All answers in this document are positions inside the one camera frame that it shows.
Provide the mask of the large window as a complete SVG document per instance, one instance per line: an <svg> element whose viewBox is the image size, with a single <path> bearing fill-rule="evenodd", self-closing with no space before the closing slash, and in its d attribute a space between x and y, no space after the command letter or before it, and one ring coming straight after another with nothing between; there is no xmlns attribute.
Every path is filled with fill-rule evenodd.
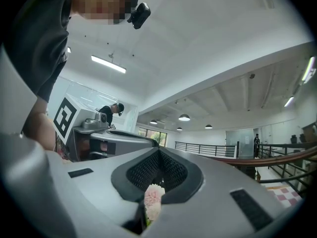
<svg viewBox="0 0 317 238"><path fill-rule="evenodd" d="M159 146L166 146L166 140L167 140L167 133L164 132L159 132L159 131L154 131L146 128L139 128L138 129L138 134L140 136L144 136L146 138L150 138L155 140Z"/></svg>

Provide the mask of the pink white checkered tablecloth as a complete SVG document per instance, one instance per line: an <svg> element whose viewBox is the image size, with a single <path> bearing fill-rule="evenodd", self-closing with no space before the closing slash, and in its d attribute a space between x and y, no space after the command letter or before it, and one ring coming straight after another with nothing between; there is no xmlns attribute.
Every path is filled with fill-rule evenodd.
<svg viewBox="0 0 317 238"><path fill-rule="evenodd" d="M302 200L301 196L290 186L266 187L266 189L285 207L296 205Z"/></svg>

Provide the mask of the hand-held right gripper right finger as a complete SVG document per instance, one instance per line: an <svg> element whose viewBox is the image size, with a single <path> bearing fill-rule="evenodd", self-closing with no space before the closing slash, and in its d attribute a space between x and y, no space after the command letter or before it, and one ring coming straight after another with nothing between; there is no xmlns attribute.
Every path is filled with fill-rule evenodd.
<svg viewBox="0 0 317 238"><path fill-rule="evenodd" d="M286 208L265 187L233 166L221 161L171 149L195 163L204 181L185 203L163 205L156 221L148 227L148 238L273 238L296 213ZM231 192L245 190L272 222L257 231Z"/></svg>

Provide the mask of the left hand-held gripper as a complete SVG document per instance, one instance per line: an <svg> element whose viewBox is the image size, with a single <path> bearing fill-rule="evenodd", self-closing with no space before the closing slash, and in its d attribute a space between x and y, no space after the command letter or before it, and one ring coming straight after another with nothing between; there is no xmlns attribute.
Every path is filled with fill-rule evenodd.
<svg viewBox="0 0 317 238"><path fill-rule="evenodd" d="M97 112L75 97L63 98L53 119L53 126L63 142L67 158L73 162L81 161L77 145L82 139L90 139L89 159L110 158L159 147L153 139L108 129L106 114Z"/></svg>

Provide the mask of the person's left hand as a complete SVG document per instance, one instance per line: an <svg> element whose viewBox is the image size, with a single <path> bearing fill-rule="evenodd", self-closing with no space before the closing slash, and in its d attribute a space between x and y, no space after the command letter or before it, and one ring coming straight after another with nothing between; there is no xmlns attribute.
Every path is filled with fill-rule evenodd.
<svg viewBox="0 0 317 238"><path fill-rule="evenodd" d="M80 160L88 158L90 153L89 137L79 137L76 139L76 152Z"/></svg>

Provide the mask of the rectangular ceiling light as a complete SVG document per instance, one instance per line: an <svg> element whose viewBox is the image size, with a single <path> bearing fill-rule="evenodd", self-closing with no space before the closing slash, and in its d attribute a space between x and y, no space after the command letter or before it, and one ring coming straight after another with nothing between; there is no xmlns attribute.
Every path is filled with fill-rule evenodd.
<svg viewBox="0 0 317 238"><path fill-rule="evenodd" d="M98 58L96 56L91 56L91 60L96 62L96 63L99 63L101 65L104 65L106 67L112 68L112 69L114 69L116 71L119 71L121 73L124 73L124 74L126 73L126 69L125 68L120 67L120 66L118 66L116 64L113 64L113 63L111 63L109 61L106 61L104 59Z"/></svg>

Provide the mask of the person's left forearm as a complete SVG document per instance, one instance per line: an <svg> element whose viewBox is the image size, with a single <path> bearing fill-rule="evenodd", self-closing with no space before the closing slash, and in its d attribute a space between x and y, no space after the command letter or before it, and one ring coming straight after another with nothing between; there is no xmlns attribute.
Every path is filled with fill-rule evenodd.
<svg viewBox="0 0 317 238"><path fill-rule="evenodd" d="M45 150L53 151L55 147L55 129L46 115L48 103L41 97L32 107L22 129L23 134L37 141Z"/></svg>

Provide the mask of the black balcony railing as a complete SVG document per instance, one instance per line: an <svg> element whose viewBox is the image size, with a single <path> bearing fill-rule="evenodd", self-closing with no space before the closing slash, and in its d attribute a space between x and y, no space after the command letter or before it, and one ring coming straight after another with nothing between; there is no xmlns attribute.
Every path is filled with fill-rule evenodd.
<svg viewBox="0 0 317 238"><path fill-rule="evenodd" d="M237 158L237 146L226 145L205 145L205 144L193 144L185 142L175 142L175 149L184 152L189 152L196 155L202 155L205 157L216 158Z"/></svg>

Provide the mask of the pink artificial flower bouquet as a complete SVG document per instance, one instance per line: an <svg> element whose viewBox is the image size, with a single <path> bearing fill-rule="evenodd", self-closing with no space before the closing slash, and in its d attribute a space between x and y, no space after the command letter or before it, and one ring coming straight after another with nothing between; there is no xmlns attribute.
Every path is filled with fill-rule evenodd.
<svg viewBox="0 0 317 238"><path fill-rule="evenodd" d="M161 212L161 198L163 195L165 195L165 189L157 184L151 184L146 190L144 205L147 226L158 218Z"/></svg>

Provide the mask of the person's black shirt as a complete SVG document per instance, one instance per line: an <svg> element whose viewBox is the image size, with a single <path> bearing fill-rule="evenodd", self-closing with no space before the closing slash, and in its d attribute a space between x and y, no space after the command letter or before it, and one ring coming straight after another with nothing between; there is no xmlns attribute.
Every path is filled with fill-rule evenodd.
<svg viewBox="0 0 317 238"><path fill-rule="evenodd" d="M46 102L68 59L72 0L15 0L5 17L6 52L30 90Z"/></svg>

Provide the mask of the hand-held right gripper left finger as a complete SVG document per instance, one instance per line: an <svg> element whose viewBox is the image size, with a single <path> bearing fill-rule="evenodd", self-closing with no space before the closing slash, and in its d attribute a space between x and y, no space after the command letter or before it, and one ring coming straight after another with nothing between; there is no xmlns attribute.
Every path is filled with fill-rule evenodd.
<svg viewBox="0 0 317 238"><path fill-rule="evenodd" d="M144 220L143 204L127 201L111 182L120 165L157 151L147 148L128 154L86 162L63 163L56 152L48 152L51 178L51 238L159 238L156 223L140 235L134 233Z"/></svg>

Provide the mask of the wooden topped black railing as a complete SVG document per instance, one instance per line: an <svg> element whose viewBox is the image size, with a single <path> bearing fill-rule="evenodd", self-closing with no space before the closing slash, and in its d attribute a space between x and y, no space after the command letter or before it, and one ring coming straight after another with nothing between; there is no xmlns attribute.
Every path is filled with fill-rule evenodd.
<svg viewBox="0 0 317 238"><path fill-rule="evenodd" d="M317 178L317 142L261 145L259 158L211 159L229 164L258 183L284 182L301 197Z"/></svg>

